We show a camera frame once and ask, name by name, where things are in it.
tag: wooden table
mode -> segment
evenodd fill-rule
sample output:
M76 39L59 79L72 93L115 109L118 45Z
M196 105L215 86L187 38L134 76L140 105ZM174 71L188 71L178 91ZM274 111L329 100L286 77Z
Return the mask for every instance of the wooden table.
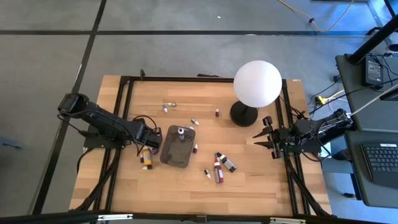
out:
M99 90L97 104L110 112L114 108L120 78L104 76ZM291 105L300 111L307 111L302 82L287 80L287 86ZM121 108L124 107L125 97L122 98ZM127 120L146 114L162 128L164 136L170 125L194 126L198 152L191 155L189 165L184 169L161 163L159 153L153 157L154 169L142 170L142 164L136 157L136 147L127 146L121 154L111 211L292 216L284 160L272 159L271 150L253 144L266 141L265 136L252 138L263 129L261 119L265 116L272 116L274 128L279 127L275 103L260 108L258 119L252 126L241 128L229 117L229 109L237 100L232 83L134 82ZM178 106L168 106L169 112L164 113L162 104L168 102L176 102ZM281 104L287 125L285 104L283 101ZM218 118L215 117L216 108L220 109ZM192 124L191 118L196 118L200 125ZM215 152L225 154L238 167L233 173L223 167L223 184L216 184L214 180ZM104 149L94 149L83 158L70 208L79 206L96 185L103 154ZM308 189L330 213L320 164L302 157L302 167ZM211 171L211 180L205 176L204 169ZM101 208L105 204L107 186L103 192ZM302 212L299 192L296 187L297 204Z

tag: lamp base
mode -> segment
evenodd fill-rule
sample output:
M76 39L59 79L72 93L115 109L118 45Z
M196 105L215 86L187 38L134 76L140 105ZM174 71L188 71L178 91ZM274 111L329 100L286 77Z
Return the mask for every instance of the lamp base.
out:
M231 120L240 127L248 127L257 120L258 112L257 108L244 105L238 101L234 103L229 112Z

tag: white cable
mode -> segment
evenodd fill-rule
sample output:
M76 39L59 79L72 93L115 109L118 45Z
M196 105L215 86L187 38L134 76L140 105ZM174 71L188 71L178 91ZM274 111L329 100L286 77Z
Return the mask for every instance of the white cable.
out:
M397 87L397 86L398 86L398 84L395 84L393 87L390 87L388 90L382 92L380 95L378 95L377 97L375 97L373 100L367 102L365 105L363 105L362 107L360 107L360 109L358 109L358 110L352 112L350 116L352 116L352 115L354 115L354 114L360 112L363 108L365 108L365 107L369 106L369 104L375 102L380 96L382 96L382 95L384 95L384 94L390 92L390 90L394 89L394 88Z
M336 99L335 97L330 97L327 101L326 101L326 103L329 105L329 109L331 110L331 112L335 112L332 108L331 108L331 103L328 103L330 100L333 100L333 99ZM344 99L340 99L340 98L338 98L337 100L342 100L342 101L345 101L345 102L348 102L347 100L344 100Z

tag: yellow cable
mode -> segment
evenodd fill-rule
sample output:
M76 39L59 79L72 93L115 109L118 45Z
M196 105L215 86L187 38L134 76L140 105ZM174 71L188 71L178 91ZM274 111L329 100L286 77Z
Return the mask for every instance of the yellow cable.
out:
M339 94L342 93L342 92L344 92L344 90L340 90L340 91L338 91L337 93L333 94L331 97L328 97L328 98L326 98L326 99L329 100L330 98L333 98L333 97L339 95Z
M344 90L340 90L337 93L333 94L332 96L326 98L326 97L322 97L322 96L318 96L318 100L319 102L324 105L328 100L334 98L335 96L339 95L340 93L344 92Z
M291 10L293 10L293 11L296 11L296 12L299 12L299 13L303 14L304 16L307 16L309 19L312 19L312 17L309 16L307 13L302 12L302 11L300 11L300 10L298 10L298 9L293 8L292 6L290 6L290 5L286 4L285 2L283 2L282 0L278 0L278 1L279 1L280 3L282 3L283 5L285 5L286 7L288 7L289 9L291 9ZM337 21L336 21L329 29L327 29L327 30L321 30L321 29L318 27L318 25L317 25L317 23L316 23L315 21L313 21L312 23L313 23L313 24L315 25L315 27L319 30L319 32L329 32L329 30L331 30L335 25L337 25L338 21L340 21L340 19L343 17L343 15L346 14L347 10L348 10L349 7L354 3L354 1L355 1L355 0L351 0L350 4L349 4L348 7L346 8L346 10L342 13L342 15L337 19Z

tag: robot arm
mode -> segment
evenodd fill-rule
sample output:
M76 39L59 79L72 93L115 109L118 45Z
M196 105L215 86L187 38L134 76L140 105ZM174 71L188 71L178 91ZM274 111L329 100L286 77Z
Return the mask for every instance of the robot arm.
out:
M64 118L75 118L86 121L98 130L98 134L109 141L128 141L159 148L162 143L160 128L151 129L144 120L126 121L90 102L83 94L68 93L58 107Z
M343 109L336 110L332 115L313 121L311 119L298 119L290 128L279 128L273 129L271 117L263 119L265 128L261 133L254 136L257 138L269 134L268 141L266 142L255 142L260 146L265 146L268 149L273 149L272 157L274 159L280 158L281 149L279 145L295 146L289 147L287 152L299 152L306 149L303 148L303 144L314 138L321 138L331 128L348 129L352 126L352 119L346 115L346 111Z

